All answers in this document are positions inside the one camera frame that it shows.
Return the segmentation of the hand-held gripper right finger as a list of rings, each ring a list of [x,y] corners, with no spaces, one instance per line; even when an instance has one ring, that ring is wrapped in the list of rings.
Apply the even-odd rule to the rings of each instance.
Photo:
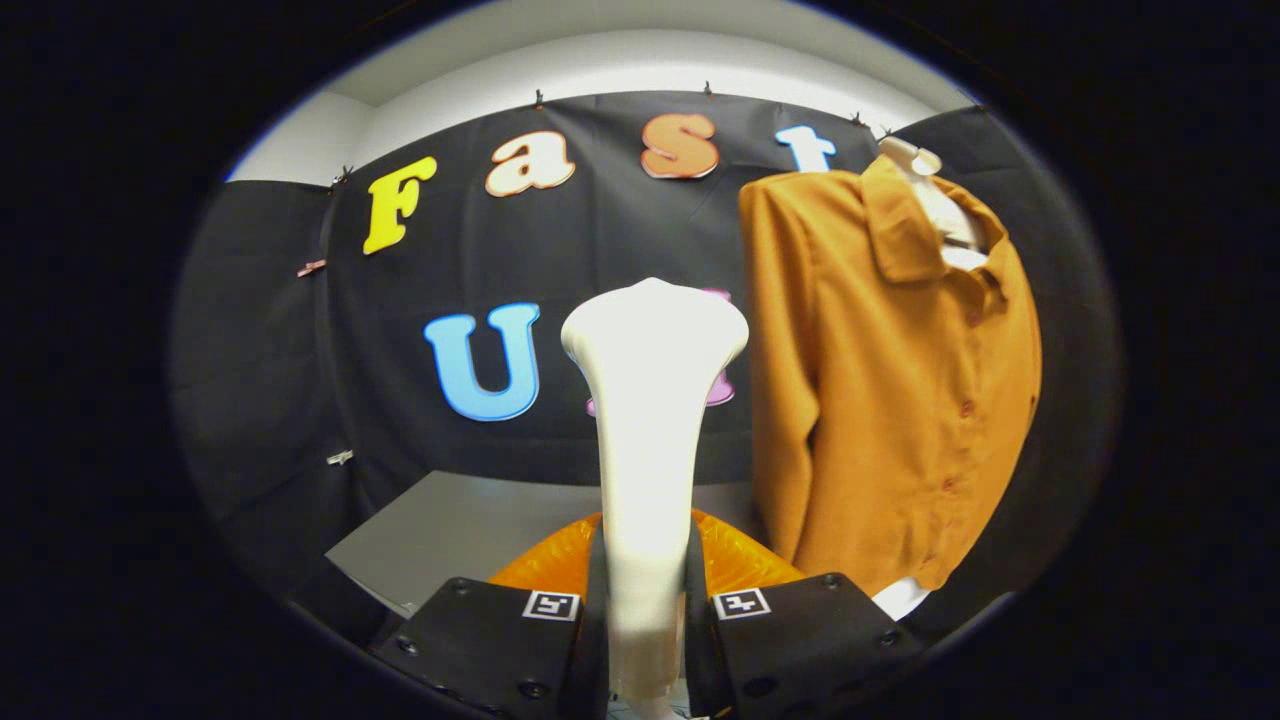
[[[708,512],[692,512],[685,580],[694,717],[838,719],[925,652],[845,575],[805,577]]]

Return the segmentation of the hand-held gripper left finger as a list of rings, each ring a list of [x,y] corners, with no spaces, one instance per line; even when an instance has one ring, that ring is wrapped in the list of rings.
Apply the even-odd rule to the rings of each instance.
[[[448,579],[375,659],[452,719],[604,719],[609,667],[602,515],[553,532],[489,582]]]

